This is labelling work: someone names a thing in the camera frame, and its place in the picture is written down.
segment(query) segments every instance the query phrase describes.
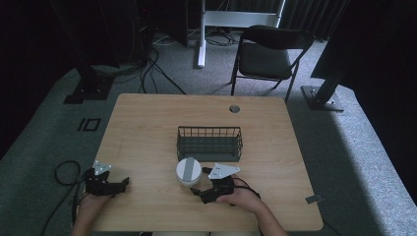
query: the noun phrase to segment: person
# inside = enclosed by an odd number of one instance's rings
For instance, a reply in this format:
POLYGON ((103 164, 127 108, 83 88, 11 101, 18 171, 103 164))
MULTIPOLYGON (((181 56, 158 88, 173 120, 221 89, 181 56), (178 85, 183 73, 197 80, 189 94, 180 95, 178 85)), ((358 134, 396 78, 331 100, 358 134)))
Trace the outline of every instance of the person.
MULTIPOLYGON (((236 186, 245 186, 246 183, 236 175, 232 175, 236 186)), ((99 216, 110 196, 88 195, 81 201, 78 216, 71 236, 87 236, 90 229, 99 216)), ((236 188, 231 195, 223 195, 217 198, 217 203, 236 205, 255 215, 258 225, 265 236, 288 235, 281 224, 270 211, 269 207, 253 192, 247 189, 236 188)))

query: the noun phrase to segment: white desk leg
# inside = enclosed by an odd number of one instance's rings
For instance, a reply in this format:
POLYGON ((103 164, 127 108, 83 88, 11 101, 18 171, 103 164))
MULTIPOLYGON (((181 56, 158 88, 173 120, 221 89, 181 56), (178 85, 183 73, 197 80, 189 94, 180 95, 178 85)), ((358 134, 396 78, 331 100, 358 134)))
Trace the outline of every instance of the white desk leg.
POLYGON ((203 68, 206 64, 206 0, 202 0, 202 25, 200 30, 200 50, 199 50, 199 68, 203 68))

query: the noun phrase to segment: gray carpet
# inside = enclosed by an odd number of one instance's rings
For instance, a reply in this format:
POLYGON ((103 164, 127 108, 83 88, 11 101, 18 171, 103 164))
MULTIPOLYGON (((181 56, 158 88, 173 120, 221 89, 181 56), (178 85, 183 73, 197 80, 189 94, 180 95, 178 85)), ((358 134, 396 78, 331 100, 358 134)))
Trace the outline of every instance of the gray carpet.
MULTIPOLYGON (((166 45, 154 46, 159 56, 157 65, 185 93, 229 95, 227 83, 236 45, 208 44, 206 66, 197 69, 195 41, 191 41, 189 48, 170 41, 160 43, 166 45)), ((301 86, 323 83, 320 79, 310 79, 310 75, 325 46, 315 42, 306 54, 287 103, 313 189, 325 198, 319 203, 325 227, 319 232, 290 234, 417 235, 416 205, 405 191, 354 92, 337 88, 336 95, 345 108, 342 113, 312 111, 303 97, 301 86)), ((150 57, 155 59, 156 54, 153 52, 150 57)), ((105 66, 96 68, 115 71, 105 66)), ((55 168, 65 160, 78 161, 83 172, 92 165, 117 96, 138 92, 139 74, 143 72, 116 78, 107 100, 86 100, 78 105, 63 104, 80 79, 77 71, 70 71, 56 83, 0 161, 0 235, 40 235, 47 218, 70 190, 55 181, 55 168), (97 131, 78 131, 83 119, 95 118, 101 119, 97 131)), ((271 89, 273 85, 240 80, 235 95, 284 97, 288 82, 277 89, 271 89)), ((156 69, 149 71, 145 88, 149 93, 181 93, 156 69)), ((77 174, 71 164, 60 170, 62 181, 66 182, 72 182, 77 174)), ((45 235, 70 234, 72 195, 53 215, 45 235)))

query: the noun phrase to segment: black curtain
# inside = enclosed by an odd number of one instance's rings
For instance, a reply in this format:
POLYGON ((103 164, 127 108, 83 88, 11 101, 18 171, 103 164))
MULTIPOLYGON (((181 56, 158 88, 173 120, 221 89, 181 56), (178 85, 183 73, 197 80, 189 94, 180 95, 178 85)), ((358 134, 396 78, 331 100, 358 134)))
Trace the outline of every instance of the black curtain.
POLYGON ((350 0, 312 74, 354 90, 415 203, 416 11, 415 1, 350 0))

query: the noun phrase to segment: chair backrest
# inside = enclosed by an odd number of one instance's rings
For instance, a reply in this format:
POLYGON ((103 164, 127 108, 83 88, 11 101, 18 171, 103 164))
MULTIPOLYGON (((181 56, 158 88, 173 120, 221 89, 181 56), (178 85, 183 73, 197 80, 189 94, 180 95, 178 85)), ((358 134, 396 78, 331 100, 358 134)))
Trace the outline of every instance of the chair backrest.
POLYGON ((314 37, 304 30, 252 26, 243 31, 239 44, 242 44, 244 40, 251 40, 262 46, 276 50, 307 50, 313 44, 314 37))

